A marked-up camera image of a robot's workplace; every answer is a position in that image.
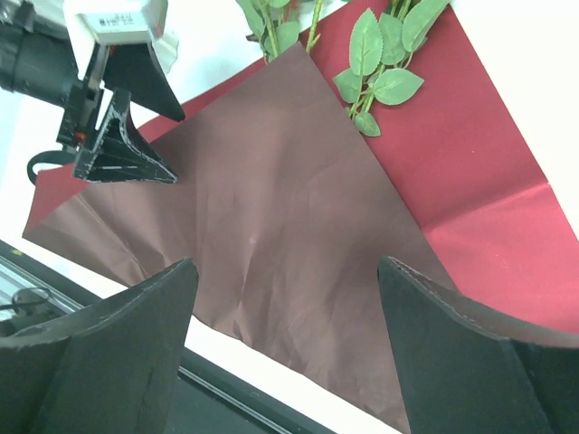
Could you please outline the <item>pink artificial flower bunch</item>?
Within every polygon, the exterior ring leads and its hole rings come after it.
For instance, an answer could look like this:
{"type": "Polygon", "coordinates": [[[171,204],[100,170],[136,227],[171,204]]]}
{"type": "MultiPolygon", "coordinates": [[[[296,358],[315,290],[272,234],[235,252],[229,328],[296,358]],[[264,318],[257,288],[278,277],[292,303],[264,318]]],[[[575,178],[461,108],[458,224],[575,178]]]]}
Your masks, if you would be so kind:
{"type": "MultiPolygon", "coordinates": [[[[401,105],[420,89],[424,79],[408,70],[427,33],[449,6],[448,1],[392,1],[380,15],[366,9],[349,36],[348,67],[333,78],[346,113],[357,130],[378,137],[381,129],[370,113],[373,103],[401,105]]],[[[266,62],[298,42],[298,1],[239,1],[251,33],[266,62]]]]}

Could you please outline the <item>brown red wrapping paper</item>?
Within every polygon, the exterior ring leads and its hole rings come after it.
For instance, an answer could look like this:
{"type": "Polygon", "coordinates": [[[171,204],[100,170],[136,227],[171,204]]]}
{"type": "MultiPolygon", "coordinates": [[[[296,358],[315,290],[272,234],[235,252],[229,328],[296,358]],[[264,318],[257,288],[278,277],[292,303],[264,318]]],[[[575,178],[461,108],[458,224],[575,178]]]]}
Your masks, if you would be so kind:
{"type": "Polygon", "coordinates": [[[362,137],[331,78],[355,1],[290,48],[144,128],[176,184],[39,176],[24,237],[131,286],[191,258],[195,316],[411,432],[380,296],[393,257],[506,315],[578,337],[578,241],[452,10],[408,102],[362,137]]]}

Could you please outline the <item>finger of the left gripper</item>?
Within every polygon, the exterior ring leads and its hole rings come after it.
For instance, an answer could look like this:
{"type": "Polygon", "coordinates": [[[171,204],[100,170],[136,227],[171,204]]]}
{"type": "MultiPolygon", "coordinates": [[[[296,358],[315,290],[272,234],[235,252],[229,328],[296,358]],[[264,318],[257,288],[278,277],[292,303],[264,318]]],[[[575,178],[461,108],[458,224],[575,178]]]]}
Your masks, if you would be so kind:
{"type": "Polygon", "coordinates": [[[101,184],[177,182],[177,174],[135,127],[130,101],[128,91],[113,91],[100,127],[90,132],[76,155],[74,177],[101,184]]]}
{"type": "Polygon", "coordinates": [[[185,112],[172,91],[151,42],[115,45],[109,51],[106,88],[126,90],[141,107],[174,121],[185,112]]]}

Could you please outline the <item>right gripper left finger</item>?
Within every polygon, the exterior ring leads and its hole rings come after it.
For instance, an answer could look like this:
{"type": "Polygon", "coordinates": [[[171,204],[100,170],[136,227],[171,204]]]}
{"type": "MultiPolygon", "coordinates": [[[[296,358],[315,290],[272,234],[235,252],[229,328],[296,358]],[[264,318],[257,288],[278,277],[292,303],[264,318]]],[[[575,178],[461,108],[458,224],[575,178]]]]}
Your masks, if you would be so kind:
{"type": "Polygon", "coordinates": [[[182,259],[88,307],[1,340],[4,433],[161,433],[198,272],[182,259]]]}

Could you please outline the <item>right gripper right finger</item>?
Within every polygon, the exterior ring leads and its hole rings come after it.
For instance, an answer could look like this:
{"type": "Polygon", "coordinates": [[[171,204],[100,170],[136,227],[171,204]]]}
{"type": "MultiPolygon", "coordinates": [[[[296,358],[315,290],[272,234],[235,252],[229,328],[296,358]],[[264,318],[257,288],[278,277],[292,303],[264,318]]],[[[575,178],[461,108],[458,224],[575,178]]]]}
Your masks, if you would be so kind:
{"type": "Polygon", "coordinates": [[[378,280],[413,433],[575,433],[578,337],[444,288],[393,257],[378,280]]]}

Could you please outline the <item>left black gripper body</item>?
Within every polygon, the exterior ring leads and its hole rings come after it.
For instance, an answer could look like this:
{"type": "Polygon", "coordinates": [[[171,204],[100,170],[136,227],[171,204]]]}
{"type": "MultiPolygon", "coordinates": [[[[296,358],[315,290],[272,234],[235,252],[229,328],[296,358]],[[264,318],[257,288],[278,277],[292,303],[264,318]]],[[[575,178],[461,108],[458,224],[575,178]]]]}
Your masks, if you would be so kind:
{"type": "Polygon", "coordinates": [[[56,141],[66,152],[95,131],[109,48],[95,44],[83,77],[64,27],[42,18],[29,1],[1,3],[1,88],[64,109],[56,141]]]}

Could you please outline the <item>black ribbon with gold print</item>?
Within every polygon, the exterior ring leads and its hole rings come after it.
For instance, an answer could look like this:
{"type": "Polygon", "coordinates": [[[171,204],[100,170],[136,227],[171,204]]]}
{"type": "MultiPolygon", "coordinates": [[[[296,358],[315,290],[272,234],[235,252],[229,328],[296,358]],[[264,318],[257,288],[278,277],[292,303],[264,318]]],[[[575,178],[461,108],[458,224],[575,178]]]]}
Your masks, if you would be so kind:
{"type": "Polygon", "coordinates": [[[38,165],[57,165],[64,166],[74,162],[76,155],[64,150],[49,150],[41,152],[33,156],[26,166],[26,172],[29,181],[36,184],[38,172],[36,168],[38,165]]]}

